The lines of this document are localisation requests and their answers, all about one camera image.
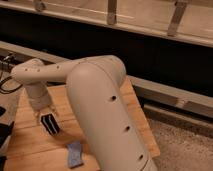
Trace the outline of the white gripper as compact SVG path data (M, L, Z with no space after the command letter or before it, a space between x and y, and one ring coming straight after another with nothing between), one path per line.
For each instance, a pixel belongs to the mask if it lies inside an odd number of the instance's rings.
M48 107L52 104L51 96L46 88L37 89L32 88L27 91L29 103L31 107L35 110L35 117L40 118L41 109ZM57 109L55 106L49 106L50 110L57 116Z

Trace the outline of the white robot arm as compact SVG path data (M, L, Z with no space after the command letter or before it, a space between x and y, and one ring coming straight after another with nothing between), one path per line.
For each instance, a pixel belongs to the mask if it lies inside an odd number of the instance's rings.
M126 69L118 57L50 65L31 59L15 66L11 76L25 87L35 110L51 104L47 82L66 85L70 106L101 171L158 171L120 93Z

